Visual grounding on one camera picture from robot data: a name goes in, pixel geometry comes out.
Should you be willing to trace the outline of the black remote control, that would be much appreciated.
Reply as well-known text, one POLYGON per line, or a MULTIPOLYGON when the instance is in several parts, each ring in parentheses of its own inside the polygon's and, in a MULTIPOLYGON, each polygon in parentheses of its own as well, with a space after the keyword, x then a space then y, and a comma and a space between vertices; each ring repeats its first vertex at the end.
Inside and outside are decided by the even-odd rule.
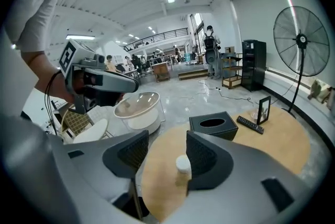
POLYGON ((251 130, 253 130, 253 131, 255 131, 255 132, 257 132, 261 135, 264 133, 264 128, 263 127, 253 123, 252 121, 250 121, 250 120, 248 120, 248 119, 246 119, 242 116, 237 117, 237 123, 249 128, 249 129, 251 129, 251 130))

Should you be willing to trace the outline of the wooden shelf rack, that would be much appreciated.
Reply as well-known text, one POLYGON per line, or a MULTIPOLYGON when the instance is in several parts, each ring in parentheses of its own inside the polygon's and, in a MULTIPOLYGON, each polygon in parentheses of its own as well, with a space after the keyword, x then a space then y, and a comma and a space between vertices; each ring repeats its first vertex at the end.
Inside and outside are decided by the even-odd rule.
POLYGON ((242 53, 225 53, 222 57, 222 86, 233 89, 242 82, 242 53))

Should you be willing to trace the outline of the black picture frame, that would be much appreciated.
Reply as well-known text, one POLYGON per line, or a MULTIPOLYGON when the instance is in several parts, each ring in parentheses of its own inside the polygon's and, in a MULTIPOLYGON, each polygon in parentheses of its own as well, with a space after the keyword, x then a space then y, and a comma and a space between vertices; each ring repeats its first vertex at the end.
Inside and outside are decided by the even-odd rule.
POLYGON ((259 101, 257 125, 261 125, 269 119, 270 107, 271 96, 265 97, 259 101))

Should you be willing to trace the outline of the grey roller blind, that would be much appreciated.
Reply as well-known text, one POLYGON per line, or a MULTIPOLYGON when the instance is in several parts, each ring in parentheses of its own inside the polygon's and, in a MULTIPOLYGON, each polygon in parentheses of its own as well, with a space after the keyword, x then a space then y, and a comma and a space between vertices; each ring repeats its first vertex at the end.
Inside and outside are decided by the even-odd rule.
POLYGON ((289 5, 312 11, 324 25, 330 42, 330 57, 325 69, 317 75, 319 80, 335 86, 335 30, 319 0, 233 0, 242 40, 260 40, 267 45, 266 65, 292 74, 277 53, 273 26, 277 15, 289 5))

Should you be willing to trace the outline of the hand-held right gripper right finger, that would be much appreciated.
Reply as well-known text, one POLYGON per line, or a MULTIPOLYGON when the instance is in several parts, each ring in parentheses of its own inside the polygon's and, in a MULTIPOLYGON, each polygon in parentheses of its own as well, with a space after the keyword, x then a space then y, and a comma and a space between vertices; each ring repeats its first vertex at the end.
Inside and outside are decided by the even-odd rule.
POLYGON ((276 181, 293 205, 305 203, 320 182, 294 174, 261 150, 210 135, 186 133, 185 154, 192 179, 184 202, 163 224, 273 223, 280 211, 265 182, 276 181))

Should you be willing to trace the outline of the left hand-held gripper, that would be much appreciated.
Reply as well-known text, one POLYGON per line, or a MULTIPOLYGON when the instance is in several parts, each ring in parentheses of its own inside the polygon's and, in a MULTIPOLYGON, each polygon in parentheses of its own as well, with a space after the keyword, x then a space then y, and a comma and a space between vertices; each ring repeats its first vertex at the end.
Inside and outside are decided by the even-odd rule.
POLYGON ((68 40, 59 58, 59 66, 65 78, 65 86, 74 96, 70 110, 77 114, 84 115, 96 106, 115 106, 121 101, 122 93, 134 93, 139 88, 137 80, 109 71, 103 55, 73 39, 68 40), (76 94, 72 87, 75 70, 84 72, 85 87, 82 94, 76 94))

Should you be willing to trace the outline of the person's left hand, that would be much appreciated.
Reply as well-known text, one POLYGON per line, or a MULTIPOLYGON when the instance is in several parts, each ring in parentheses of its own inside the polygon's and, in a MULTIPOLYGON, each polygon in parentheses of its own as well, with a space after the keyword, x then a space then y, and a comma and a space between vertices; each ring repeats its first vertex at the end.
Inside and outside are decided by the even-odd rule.
POLYGON ((76 94, 82 94, 84 85, 84 72, 82 70, 75 70, 72 77, 72 87, 76 94))

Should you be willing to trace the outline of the black tall cabinet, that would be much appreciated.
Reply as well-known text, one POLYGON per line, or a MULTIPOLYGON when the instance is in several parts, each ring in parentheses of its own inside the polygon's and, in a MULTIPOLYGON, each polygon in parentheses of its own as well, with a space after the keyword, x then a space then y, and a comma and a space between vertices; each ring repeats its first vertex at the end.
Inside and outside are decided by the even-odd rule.
POLYGON ((266 70, 266 43, 258 40, 242 42, 241 85, 250 92, 262 89, 266 70))

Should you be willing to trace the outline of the person's left forearm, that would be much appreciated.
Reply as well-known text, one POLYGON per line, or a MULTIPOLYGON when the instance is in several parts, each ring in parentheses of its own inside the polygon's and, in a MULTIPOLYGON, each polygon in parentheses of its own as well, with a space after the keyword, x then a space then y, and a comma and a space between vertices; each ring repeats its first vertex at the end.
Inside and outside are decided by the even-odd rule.
MULTIPOLYGON (((21 52, 21 58, 29 66, 29 68, 38 77, 35 88, 41 92, 45 92, 47 85, 58 69, 51 64, 44 51, 37 52, 21 52)), ((49 95, 74 103, 74 96, 68 92, 65 86, 65 79, 62 73, 59 73, 53 79, 50 86, 49 95)))

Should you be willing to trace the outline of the black standing fan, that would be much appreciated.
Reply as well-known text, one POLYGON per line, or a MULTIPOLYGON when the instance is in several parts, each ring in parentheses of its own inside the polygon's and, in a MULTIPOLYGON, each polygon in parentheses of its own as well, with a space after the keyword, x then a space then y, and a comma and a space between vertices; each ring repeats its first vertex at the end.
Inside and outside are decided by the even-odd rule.
POLYGON ((281 60, 298 75, 294 97, 286 110, 292 115, 302 77, 316 76, 325 69, 330 57, 330 42, 320 19, 301 6, 284 8, 277 15, 273 38, 281 60))

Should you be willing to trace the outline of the brown wooden cabinet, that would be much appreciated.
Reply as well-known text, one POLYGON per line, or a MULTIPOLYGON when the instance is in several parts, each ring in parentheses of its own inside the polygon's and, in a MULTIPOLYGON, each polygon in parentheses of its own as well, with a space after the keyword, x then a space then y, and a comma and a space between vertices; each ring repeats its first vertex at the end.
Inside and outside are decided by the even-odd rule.
POLYGON ((171 78, 167 62, 154 64, 152 66, 152 70, 155 75, 156 82, 169 80, 171 78))

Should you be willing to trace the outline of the wooden desk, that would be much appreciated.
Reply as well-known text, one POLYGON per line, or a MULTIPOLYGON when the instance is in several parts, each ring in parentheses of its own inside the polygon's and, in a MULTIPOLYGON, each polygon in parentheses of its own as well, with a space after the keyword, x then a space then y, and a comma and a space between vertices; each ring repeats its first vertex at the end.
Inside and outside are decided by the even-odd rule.
MULTIPOLYGON (((302 125, 286 111, 272 107, 263 127, 264 134, 260 135, 238 125, 233 142, 269 154, 298 175, 310 155, 309 138, 302 125)), ((160 222, 178 209, 186 198, 191 174, 181 173, 175 162, 186 153, 187 130, 189 123, 168 129, 154 140, 146 156, 141 180, 142 198, 149 212, 160 222)))

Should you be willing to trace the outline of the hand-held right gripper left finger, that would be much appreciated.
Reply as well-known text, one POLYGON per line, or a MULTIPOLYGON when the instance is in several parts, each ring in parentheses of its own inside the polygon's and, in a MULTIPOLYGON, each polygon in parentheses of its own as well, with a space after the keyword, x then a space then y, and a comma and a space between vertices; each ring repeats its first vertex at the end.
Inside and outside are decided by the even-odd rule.
POLYGON ((23 200, 49 224, 138 224, 136 173, 147 131, 64 144, 21 117, 0 114, 0 161, 23 200))

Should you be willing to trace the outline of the wooden step platform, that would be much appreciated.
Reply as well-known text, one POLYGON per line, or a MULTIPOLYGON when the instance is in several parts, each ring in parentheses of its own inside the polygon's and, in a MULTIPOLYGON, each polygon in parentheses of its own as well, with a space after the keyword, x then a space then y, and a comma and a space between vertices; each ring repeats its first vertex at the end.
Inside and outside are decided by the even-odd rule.
POLYGON ((189 80, 189 79, 196 79, 200 77, 207 77, 208 70, 202 69, 202 70, 195 70, 195 71, 189 71, 189 72, 182 72, 178 74, 178 79, 180 81, 189 80))

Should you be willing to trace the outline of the black balcony railing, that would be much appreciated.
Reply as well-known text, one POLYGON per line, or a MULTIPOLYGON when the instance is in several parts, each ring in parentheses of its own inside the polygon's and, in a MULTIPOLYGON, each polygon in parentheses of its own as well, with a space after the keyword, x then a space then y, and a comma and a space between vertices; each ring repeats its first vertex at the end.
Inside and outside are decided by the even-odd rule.
POLYGON ((174 30, 170 30, 170 31, 162 32, 162 33, 155 33, 154 35, 143 38, 143 39, 137 39, 135 42, 122 46, 122 48, 126 52, 129 52, 131 50, 137 49, 139 47, 147 46, 155 42, 161 42, 161 41, 179 38, 179 37, 188 36, 188 35, 189 35, 188 28, 174 29, 174 30))

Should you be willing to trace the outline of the white seat cushion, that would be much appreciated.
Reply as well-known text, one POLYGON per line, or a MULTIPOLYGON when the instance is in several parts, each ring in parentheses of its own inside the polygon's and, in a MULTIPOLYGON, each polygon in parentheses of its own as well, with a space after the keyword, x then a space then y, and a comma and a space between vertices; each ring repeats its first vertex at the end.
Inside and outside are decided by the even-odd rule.
POLYGON ((76 136, 73 140, 73 143, 84 143, 100 140, 104 136, 107 127, 108 120, 101 119, 90 128, 76 136))

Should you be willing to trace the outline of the black leather tissue box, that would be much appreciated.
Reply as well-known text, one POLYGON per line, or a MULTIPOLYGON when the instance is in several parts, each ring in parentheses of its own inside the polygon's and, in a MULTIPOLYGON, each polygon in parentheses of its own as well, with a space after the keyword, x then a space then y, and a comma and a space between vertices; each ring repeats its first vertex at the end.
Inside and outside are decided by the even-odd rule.
POLYGON ((189 117, 190 130, 232 141, 238 126, 226 112, 189 117))

